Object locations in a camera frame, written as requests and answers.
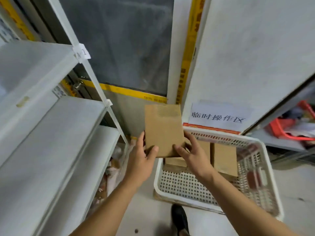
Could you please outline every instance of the gray floor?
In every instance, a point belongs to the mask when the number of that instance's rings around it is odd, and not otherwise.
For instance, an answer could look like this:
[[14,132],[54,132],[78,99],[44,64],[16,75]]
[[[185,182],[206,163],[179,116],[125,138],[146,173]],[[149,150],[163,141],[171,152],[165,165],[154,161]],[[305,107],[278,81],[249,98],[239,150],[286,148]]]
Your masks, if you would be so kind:
[[[300,235],[315,231],[315,167],[301,165],[290,170],[274,170],[284,207],[284,222]],[[151,177],[133,197],[117,236],[175,235],[171,228],[171,204],[153,199]],[[191,235],[237,235],[224,215],[185,207]]]

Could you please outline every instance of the black shoe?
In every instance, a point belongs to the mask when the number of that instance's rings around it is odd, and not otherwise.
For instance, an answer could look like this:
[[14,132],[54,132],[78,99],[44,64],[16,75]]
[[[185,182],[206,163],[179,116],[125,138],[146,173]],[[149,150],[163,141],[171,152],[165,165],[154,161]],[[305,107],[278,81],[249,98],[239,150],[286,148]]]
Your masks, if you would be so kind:
[[171,209],[171,214],[172,214],[173,224],[177,228],[177,235],[179,235],[179,232],[183,229],[185,229],[187,233],[189,234],[187,216],[186,216],[184,208],[177,204],[173,204],[172,209]]

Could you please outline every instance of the forearm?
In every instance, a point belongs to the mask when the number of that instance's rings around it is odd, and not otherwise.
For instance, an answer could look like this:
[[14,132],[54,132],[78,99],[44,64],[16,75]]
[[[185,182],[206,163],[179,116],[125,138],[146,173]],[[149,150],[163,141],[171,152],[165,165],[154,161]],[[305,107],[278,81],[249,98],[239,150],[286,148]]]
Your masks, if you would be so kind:
[[214,171],[202,183],[211,192],[240,236],[296,235]]
[[97,211],[73,231],[71,236],[114,236],[137,186],[122,181]]

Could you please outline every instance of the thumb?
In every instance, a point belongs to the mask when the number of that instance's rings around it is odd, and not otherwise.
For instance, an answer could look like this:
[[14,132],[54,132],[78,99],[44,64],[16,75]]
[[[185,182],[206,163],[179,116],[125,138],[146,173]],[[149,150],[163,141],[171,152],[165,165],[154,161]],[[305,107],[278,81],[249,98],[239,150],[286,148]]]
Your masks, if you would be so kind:
[[186,158],[189,156],[188,151],[186,151],[180,145],[173,145],[173,146],[174,146],[174,149],[177,151],[177,153],[186,160]]
[[154,161],[154,159],[157,157],[157,153],[158,153],[158,146],[154,146],[147,156],[148,160]]

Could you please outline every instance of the perforated basket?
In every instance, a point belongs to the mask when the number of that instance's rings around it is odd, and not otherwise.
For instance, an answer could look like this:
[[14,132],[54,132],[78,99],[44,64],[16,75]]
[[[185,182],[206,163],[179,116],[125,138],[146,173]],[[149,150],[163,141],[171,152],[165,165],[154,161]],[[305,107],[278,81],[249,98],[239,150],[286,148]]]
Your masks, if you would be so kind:
[[[283,208],[264,143],[225,132],[193,127],[184,129],[201,141],[235,146],[238,178],[231,183],[273,217],[283,220]],[[158,161],[154,189],[164,200],[224,214],[215,198],[194,175],[164,171],[162,158]]]

